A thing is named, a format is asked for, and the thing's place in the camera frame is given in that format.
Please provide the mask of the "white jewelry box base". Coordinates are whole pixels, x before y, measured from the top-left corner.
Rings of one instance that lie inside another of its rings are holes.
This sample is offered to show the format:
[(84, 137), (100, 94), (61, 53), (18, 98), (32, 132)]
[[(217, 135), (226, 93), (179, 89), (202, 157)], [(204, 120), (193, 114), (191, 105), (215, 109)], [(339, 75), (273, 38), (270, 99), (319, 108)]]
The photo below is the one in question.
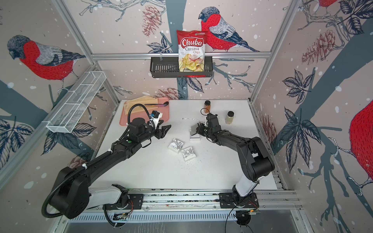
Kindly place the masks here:
[(189, 137), (190, 142), (198, 142), (201, 140), (199, 134), (190, 135)]

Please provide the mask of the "white jewelry box lid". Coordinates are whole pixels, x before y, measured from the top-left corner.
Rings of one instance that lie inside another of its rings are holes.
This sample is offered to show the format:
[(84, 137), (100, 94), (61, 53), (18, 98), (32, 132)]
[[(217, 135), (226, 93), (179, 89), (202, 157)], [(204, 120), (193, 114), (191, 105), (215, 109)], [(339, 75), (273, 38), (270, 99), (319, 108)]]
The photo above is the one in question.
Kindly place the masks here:
[(191, 127), (191, 129), (190, 129), (190, 135), (191, 136), (194, 136), (194, 135), (198, 134), (198, 127), (199, 127), (198, 124), (196, 124), (196, 125), (194, 125), (194, 126)]

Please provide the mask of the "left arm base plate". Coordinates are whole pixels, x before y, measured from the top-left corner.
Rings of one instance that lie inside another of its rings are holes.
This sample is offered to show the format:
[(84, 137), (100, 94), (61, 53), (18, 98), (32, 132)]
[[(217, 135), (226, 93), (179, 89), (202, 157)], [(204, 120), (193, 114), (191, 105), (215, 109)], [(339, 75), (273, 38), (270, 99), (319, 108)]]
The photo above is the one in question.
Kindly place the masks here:
[(106, 204), (106, 210), (140, 210), (142, 208), (143, 194), (125, 194), (114, 204)]

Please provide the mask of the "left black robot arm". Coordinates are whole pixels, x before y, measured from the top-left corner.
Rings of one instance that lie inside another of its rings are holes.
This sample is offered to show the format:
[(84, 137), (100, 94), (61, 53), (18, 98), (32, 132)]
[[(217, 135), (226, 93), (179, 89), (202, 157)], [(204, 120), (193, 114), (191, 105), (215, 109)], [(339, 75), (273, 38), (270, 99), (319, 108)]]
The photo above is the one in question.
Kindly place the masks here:
[(146, 115), (148, 121), (141, 117), (129, 119), (122, 136), (102, 155), (75, 169), (65, 167), (60, 170), (41, 207), (42, 216), (73, 219), (86, 209), (117, 203), (126, 194), (123, 186), (113, 184), (108, 189), (92, 189), (91, 185), (112, 167), (135, 155), (144, 141), (166, 136), (171, 125), (163, 125), (160, 113), (146, 111)]

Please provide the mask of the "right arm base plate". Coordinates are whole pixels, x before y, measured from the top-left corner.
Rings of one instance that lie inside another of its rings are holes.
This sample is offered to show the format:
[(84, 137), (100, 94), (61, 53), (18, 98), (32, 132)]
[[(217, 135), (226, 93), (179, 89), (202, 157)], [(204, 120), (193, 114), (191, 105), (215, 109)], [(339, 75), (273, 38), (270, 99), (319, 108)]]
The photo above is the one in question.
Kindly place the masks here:
[(259, 208), (259, 203), (256, 193), (250, 193), (245, 197), (241, 197), (238, 193), (219, 193), (219, 203), (221, 209), (238, 208)]

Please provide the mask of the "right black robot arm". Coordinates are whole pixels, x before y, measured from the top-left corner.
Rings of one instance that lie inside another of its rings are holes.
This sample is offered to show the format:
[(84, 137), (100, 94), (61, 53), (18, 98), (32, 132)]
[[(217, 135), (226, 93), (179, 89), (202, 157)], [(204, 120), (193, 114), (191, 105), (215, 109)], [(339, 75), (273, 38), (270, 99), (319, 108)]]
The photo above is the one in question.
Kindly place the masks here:
[(245, 138), (223, 130), (217, 115), (209, 113), (205, 123), (197, 124), (196, 133), (212, 143), (228, 147), (238, 153), (243, 175), (232, 188), (236, 205), (244, 205), (261, 179), (275, 169), (275, 164), (259, 137)]

